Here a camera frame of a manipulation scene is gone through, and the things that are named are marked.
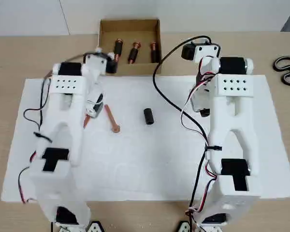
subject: white wall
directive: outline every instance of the white wall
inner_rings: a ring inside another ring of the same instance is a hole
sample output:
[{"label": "white wall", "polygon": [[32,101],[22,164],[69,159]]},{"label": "white wall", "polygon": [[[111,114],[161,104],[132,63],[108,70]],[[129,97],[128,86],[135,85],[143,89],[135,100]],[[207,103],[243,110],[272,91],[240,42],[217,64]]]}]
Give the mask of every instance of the white wall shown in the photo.
[{"label": "white wall", "polygon": [[144,17],[164,32],[280,31],[289,15],[290,0],[0,0],[0,35],[91,34],[102,18]]}]

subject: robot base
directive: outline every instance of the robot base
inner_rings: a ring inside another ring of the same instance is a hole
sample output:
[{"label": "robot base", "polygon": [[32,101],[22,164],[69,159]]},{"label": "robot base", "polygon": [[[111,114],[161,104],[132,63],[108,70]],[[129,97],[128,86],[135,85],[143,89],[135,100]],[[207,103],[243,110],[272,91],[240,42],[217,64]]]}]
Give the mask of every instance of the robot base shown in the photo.
[{"label": "robot base", "polygon": [[59,232],[104,232],[104,229],[99,221],[93,221],[88,230],[78,227],[61,227]]},{"label": "robot base", "polygon": [[[216,226],[202,226],[203,230],[200,227],[197,227],[194,232],[222,232],[220,227]],[[177,232],[189,232],[190,226],[189,222],[181,221],[179,222]]]}]

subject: cable tie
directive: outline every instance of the cable tie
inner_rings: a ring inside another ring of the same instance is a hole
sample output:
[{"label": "cable tie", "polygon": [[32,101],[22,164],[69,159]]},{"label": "cable tie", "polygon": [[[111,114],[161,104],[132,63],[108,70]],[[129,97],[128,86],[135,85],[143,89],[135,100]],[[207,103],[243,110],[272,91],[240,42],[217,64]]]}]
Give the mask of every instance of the cable tie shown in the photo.
[{"label": "cable tie", "polygon": [[215,151],[222,151],[222,147],[221,146],[205,146],[205,152],[208,150],[215,150]]}]

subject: white bracket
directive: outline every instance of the white bracket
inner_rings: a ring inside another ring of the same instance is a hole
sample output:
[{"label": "white bracket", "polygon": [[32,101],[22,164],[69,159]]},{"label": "white bracket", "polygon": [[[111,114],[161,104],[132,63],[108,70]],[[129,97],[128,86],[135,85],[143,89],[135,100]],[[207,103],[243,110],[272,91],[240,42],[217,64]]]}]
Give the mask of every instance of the white bracket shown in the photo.
[{"label": "white bracket", "polygon": [[[222,232],[222,229],[219,226],[202,226],[202,228],[206,232]],[[197,227],[195,232],[205,232],[204,230],[202,230],[200,227]]]},{"label": "white bracket", "polygon": [[199,63],[203,57],[212,56],[217,57],[219,52],[219,47],[217,45],[209,45],[209,44],[197,44],[194,52],[195,63]]}]

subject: black rubber grommet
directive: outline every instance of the black rubber grommet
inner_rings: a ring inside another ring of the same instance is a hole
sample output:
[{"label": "black rubber grommet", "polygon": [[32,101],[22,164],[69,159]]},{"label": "black rubber grommet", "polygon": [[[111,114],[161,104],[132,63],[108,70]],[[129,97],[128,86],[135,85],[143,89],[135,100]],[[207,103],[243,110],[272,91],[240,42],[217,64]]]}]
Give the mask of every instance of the black rubber grommet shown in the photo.
[{"label": "black rubber grommet", "polygon": [[153,113],[151,112],[150,108],[144,109],[144,116],[147,125],[151,125],[154,123]]}]

